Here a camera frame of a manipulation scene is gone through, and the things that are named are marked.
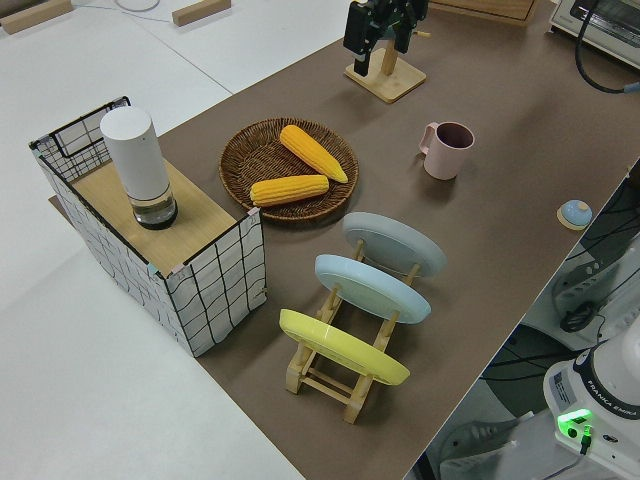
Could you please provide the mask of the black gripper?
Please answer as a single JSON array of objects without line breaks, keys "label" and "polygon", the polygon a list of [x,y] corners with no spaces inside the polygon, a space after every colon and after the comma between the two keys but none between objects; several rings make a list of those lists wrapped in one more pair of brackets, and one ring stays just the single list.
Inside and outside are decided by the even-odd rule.
[{"label": "black gripper", "polygon": [[355,73],[368,74],[371,46],[367,31],[373,12],[374,24],[380,28],[382,37],[395,37],[394,49],[405,54],[414,28],[425,19],[427,11],[427,0],[352,1],[348,9],[343,46],[354,54]]}]

